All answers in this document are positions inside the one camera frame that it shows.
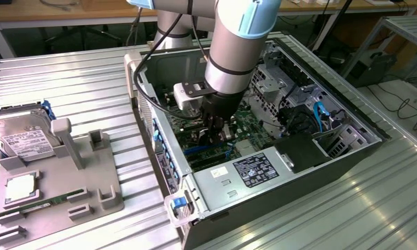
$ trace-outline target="power supply label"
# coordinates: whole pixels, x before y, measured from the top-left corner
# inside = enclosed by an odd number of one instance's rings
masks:
[[[248,188],[280,176],[264,153],[234,162],[233,166]]]
[[[20,134],[6,135],[2,140],[20,157],[30,157],[53,151],[53,147],[42,133],[42,130],[28,131]]]

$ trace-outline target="green circuit board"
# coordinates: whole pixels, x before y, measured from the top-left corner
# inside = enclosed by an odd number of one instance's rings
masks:
[[[202,120],[189,121],[172,116],[168,117],[186,161],[194,171],[240,158],[241,154],[234,147],[237,142],[249,140],[256,151],[260,151],[262,146],[272,141],[266,131],[258,125],[258,120],[252,111],[246,110],[245,107],[245,105],[241,105],[233,116],[232,123],[237,125],[234,139],[208,146],[204,150],[197,150],[194,153],[189,152],[192,152],[192,149],[200,149],[200,147],[196,140],[192,139],[192,133],[202,129]]]

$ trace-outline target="white sticker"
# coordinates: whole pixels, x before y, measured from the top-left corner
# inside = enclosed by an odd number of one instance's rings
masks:
[[[225,167],[220,167],[217,169],[213,169],[210,171],[213,178],[222,176],[224,174],[228,174],[228,169]]]
[[[42,130],[34,130],[20,134],[2,137],[14,154],[21,158],[44,154],[53,151],[53,147],[42,133]]]

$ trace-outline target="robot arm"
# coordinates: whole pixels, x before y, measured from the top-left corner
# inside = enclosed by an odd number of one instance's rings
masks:
[[[157,9],[158,41],[164,31],[185,14],[160,48],[182,47],[190,43],[190,17],[198,16],[197,27],[209,28],[214,18],[210,56],[205,81],[216,91],[204,96],[201,113],[209,128],[210,142],[237,111],[253,69],[260,59],[266,35],[270,32],[281,0],[128,0],[142,8]]]

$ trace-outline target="hard drive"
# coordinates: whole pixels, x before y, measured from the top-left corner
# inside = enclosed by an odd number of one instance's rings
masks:
[[[50,132],[54,115],[49,103],[0,108],[0,151],[4,157],[20,156],[24,161],[54,155],[61,145]]]

